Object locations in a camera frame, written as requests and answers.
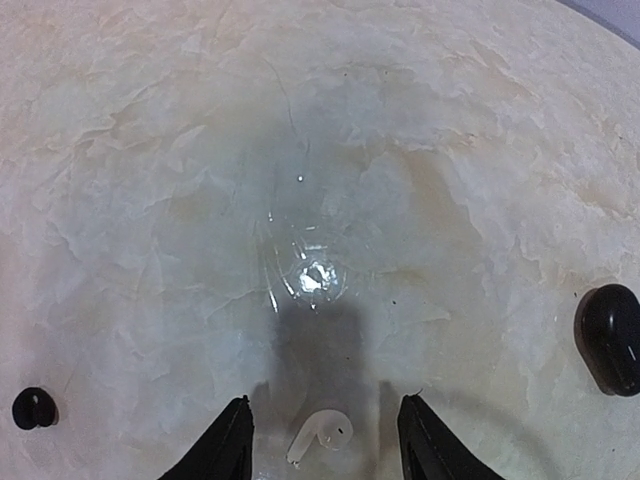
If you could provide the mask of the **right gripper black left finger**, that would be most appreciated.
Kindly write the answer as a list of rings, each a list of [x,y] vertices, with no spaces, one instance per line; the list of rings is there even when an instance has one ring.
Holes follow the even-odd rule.
[[[250,480],[254,429],[249,398],[232,399],[160,480]]]

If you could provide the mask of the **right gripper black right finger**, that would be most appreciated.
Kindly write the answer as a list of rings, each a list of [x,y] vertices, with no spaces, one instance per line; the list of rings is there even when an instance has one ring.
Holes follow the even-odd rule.
[[[404,480],[498,480],[418,394],[402,398],[397,428]]]

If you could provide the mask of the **white stem earbud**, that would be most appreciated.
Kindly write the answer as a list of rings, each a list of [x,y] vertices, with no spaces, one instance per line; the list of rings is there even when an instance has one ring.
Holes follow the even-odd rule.
[[[298,430],[289,446],[286,460],[289,464],[299,465],[315,439],[328,450],[342,450],[349,444],[353,434],[353,425],[345,413],[335,409],[316,411]]]

